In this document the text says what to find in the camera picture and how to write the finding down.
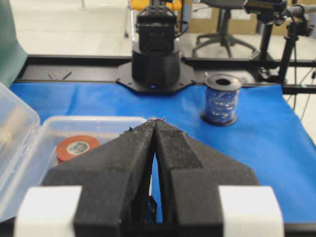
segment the wire spool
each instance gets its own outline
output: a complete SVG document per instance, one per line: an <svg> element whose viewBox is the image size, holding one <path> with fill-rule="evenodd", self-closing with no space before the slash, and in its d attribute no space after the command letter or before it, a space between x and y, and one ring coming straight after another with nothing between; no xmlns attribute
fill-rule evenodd
<svg viewBox="0 0 316 237"><path fill-rule="evenodd" d="M229 126L236 122L236 105L242 83L237 78L225 75L211 75L205 79L207 85L205 110L201 117L207 123Z"/></svg>
<svg viewBox="0 0 316 237"><path fill-rule="evenodd" d="M58 163L62 163L100 146L97 139L90 136L75 136L63 140L56 149Z"/></svg>

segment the blue cloth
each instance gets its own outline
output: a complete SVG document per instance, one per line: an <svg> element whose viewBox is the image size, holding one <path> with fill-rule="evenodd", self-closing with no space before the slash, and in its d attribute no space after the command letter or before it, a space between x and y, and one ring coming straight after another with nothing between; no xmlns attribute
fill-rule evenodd
<svg viewBox="0 0 316 237"><path fill-rule="evenodd" d="M200 119L204 86L170 96L136 95L121 85L95 83L16 83L11 89L41 122L56 115L166 117L191 137L252 167L262 185L273 187L285 222L316 221L316 149L280 86L242 89L237 122L229 127ZM156 167L155 162L153 194L159 200Z"/></svg>

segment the cardboard box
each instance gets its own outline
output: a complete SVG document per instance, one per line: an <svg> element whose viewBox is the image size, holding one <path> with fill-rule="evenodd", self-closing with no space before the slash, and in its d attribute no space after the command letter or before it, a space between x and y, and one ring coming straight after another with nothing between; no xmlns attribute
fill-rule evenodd
<svg viewBox="0 0 316 237"><path fill-rule="evenodd" d="M247 14L244 10L232 10L232 18L229 22L229 33L241 35L253 35L257 32L257 15Z"/></svg>
<svg viewBox="0 0 316 237"><path fill-rule="evenodd" d="M190 33L212 34L217 32L219 12L218 8L208 7L204 3L192 3L190 16Z"/></svg>

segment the chair base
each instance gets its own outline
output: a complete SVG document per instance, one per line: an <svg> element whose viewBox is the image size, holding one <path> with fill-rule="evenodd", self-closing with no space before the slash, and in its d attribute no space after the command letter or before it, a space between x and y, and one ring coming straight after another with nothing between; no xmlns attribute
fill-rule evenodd
<svg viewBox="0 0 316 237"><path fill-rule="evenodd" d="M202 42L201 39L203 38L209 38L209 40ZM197 46L193 49L192 55L193 57L197 57L197 51L200 48L203 48L209 44L213 43L220 43L222 47L225 47L228 53L228 56L230 58L233 57L232 51L231 51L231 46L234 46L235 44L239 44L242 46L245 46L247 48L250 48L253 52L258 51L254 46L248 44L245 41L242 41L240 39L235 38L234 36L227 34L227 35L222 35L222 34L206 34L206 35L201 35L197 37Z"/></svg>

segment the spool of blue wire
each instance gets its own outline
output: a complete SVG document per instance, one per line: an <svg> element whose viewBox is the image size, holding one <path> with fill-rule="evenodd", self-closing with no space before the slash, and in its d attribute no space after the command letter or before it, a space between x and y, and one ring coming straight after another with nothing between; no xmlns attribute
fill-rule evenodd
<svg viewBox="0 0 316 237"><path fill-rule="evenodd" d="M201 113L204 121L218 126L236 122L236 105L242 83L237 78L225 75L211 75L205 79L206 103Z"/></svg>

